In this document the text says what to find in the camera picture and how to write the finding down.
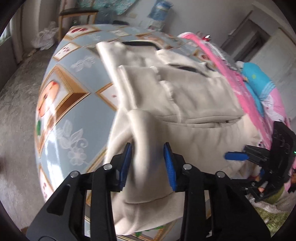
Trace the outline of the blue striped pillow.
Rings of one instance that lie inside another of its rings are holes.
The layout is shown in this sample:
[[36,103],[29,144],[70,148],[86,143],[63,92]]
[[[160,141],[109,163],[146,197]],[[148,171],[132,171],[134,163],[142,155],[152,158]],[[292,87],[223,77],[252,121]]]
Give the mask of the blue striped pillow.
[[240,64],[241,74],[245,77],[245,85],[251,96],[255,100],[255,105],[262,117],[264,117],[264,108],[262,102],[265,101],[275,84],[260,69],[260,67],[251,62],[237,61]]

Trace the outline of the white plastic bag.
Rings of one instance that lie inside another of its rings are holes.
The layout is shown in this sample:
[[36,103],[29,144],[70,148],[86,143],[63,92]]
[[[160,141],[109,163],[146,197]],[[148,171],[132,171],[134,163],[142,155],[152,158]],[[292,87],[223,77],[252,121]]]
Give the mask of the white plastic bag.
[[51,21],[48,27],[38,32],[36,37],[31,40],[31,45],[34,49],[41,51],[50,49],[55,44],[55,35],[59,28],[56,26],[55,21]]

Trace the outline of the teal floral wall cloth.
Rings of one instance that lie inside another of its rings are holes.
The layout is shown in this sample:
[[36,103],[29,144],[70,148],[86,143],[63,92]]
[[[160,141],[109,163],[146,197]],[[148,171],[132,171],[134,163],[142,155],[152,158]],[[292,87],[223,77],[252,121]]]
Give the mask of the teal floral wall cloth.
[[136,0],[77,0],[76,6],[79,9],[88,11],[99,11],[100,9],[107,8],[111,9],[117,15],[122,15],[136,2]]

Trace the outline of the fruit pattern blue tablecloth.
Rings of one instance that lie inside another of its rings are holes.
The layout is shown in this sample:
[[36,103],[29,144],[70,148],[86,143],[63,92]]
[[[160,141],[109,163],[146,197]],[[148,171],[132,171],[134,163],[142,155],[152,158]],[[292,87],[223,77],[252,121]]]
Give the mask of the fruit pattern blue tablecloth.
[[95,171],[106,153],[118,102],[96,44],[138,40],[216,68],[194,42],[162,32],[111,24],[71,27],[48,64],[36,108],[36,163],[45,200],[70,172]]

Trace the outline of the wooden chair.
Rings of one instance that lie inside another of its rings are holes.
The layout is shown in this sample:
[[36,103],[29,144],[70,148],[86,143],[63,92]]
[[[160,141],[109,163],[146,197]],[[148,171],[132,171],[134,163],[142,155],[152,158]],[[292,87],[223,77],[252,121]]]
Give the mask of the wooden chair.
[[94,16],[96,17],[99,13],[99,10],[91,8],[91,7],[83,7],[83,8],[71,8],[64,9],[59,13],[58,18],[58,42],[62,40],[62,28],[63,28],[63,19],[75,17],[75,16]]

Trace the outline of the beige zip jacket black trim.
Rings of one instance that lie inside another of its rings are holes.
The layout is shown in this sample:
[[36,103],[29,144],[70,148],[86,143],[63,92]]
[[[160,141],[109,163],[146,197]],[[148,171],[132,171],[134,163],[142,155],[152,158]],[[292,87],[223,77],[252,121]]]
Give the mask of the beige zip jacket black trim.
[[165,143],[203,172],[234,177],[244,164],[224,154],[258,145],[262,136],[222,74],[145,42],[96,48],[118,101],[104,162],[133,143],[126,186],[111,197],[116,233],[131,235],[183,215],[184,194],[168,181]]

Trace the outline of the blue water jug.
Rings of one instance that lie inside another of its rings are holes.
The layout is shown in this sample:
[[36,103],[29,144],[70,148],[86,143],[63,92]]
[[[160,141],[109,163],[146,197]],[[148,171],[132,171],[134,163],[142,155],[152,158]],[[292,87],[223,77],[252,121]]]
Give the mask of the blue water jug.
[[173,4],[169,1],[156,1],[148,17],[155,21],[164,21],[172,7]]

